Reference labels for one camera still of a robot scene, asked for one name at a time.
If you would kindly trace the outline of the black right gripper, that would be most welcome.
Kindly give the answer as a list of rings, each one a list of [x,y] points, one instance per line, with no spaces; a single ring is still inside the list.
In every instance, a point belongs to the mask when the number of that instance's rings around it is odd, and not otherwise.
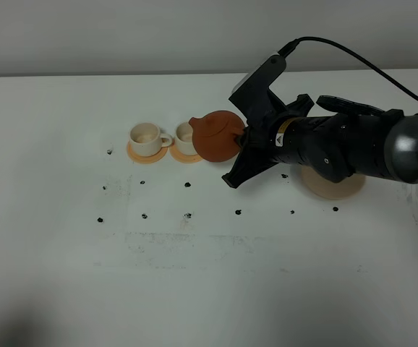
[[[280,126],[293,119],[307,116],[314,102],[308,94],[300,94],[296,100],[285,104],[274,93],[267,93],[243,111],[248,130],[243,139],[243,148],[239,152],[231,170],[222,176],[229,187],[236,189],[244,182],[274,167],[273,151],[283,146],[276,145]]]

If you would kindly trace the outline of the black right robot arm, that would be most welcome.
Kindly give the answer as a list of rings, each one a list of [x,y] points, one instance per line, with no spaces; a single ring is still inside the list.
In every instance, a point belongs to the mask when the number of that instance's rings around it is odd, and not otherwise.
[[[362,174],[418,184],[418,113],[379,108],[322,95],[316,104],[330,116],[310,117],[307,94],[286,105],[273,93],[242,108],[247,127],[241,152],[223,180],[232,188],[278,163],[312,168],[339,183]]]

